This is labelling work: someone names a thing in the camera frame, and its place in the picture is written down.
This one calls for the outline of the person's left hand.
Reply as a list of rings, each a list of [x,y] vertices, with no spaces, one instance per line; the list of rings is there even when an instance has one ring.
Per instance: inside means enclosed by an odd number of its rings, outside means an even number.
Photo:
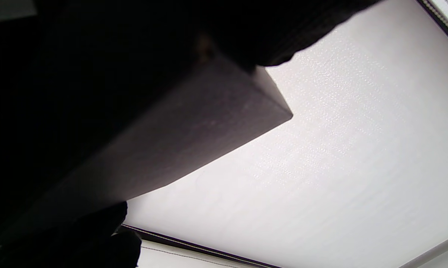
[[[377,0],[194,0],[220,50],[244,68],[286,63]]]

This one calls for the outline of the person's right hand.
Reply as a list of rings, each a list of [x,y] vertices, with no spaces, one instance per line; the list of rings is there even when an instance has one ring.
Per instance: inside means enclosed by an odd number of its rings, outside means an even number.
[[[142,239],[119,232],[121,202],[47,231],[0,246],[0,268],[136,268]]]

